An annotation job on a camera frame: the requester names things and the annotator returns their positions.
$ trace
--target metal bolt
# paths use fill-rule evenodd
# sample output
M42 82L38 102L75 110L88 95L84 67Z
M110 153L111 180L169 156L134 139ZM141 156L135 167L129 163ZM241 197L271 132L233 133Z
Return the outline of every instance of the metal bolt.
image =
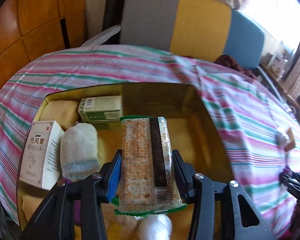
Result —
M93 173L91 176L93 179L100 179L102 175L99 172L96 172L96 173Z
M238 186L239 186L239 183L236 182L235 180L231 180L231 181L230 181L230 185L231 185L232 187L238 187Z
M194 175L194 177L195 177L196 179L203 179L203 178L204 178L204 175L203 175L202 173L196 173L196 174Z
M59 187L62 187L62 186L64 186L65 184L66 184L66 182L65 182L64 179L60 179L60 180L58 180L58 182L57 182L57 185L58 185Z

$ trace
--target chair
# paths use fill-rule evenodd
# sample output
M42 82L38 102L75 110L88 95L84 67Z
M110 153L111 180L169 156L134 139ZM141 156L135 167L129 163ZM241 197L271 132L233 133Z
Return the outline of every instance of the chair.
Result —
M107 0L104 31L82 46L140 45L210 62L227 54L241 67L257 70L270 92L283 102L259 67L263 31L236 10L216 0L124 0L123 8L122 2Z

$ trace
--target dark red cloth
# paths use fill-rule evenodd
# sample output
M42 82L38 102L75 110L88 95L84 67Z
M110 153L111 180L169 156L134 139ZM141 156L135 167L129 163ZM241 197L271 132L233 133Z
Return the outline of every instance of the dark red cloth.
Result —
M256 79L257 77L252 73L251 70L248 69L244 69L242 67L239 66L239 64L233 59L231 58L229 55L221 55L219 56L215 62L218 65L221 66L225 66L231 69L234 69L242 74L245 74L246 76Z

